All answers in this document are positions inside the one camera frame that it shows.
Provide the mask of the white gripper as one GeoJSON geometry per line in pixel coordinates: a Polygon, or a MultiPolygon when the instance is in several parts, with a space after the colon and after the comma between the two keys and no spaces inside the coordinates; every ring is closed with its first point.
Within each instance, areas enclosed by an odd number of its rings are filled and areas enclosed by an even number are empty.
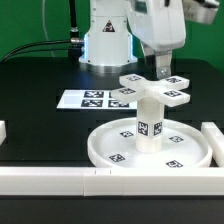
{"type": "Polygon", "coordinates": [[[146,66],[155,71],[156,59],[157,78],[170,77],[169,50],[183,47],[186,38],[182,0],[126,0],[126,13],[132,34],[143,42],[146,66]]]}

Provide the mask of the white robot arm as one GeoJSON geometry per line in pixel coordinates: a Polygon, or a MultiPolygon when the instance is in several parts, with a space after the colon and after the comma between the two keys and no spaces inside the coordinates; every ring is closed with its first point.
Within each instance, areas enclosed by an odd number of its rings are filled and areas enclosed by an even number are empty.
{"type": "Polygon", "coordinates": [[[80,63],[100,72],[115,72],[135,63],[133,39],[145,57],[155,57],[159,79],[171,75],[172,51],[185,44],[187,20],[210,24],[217,0],[90,0],[90,29],[80,63]]]}

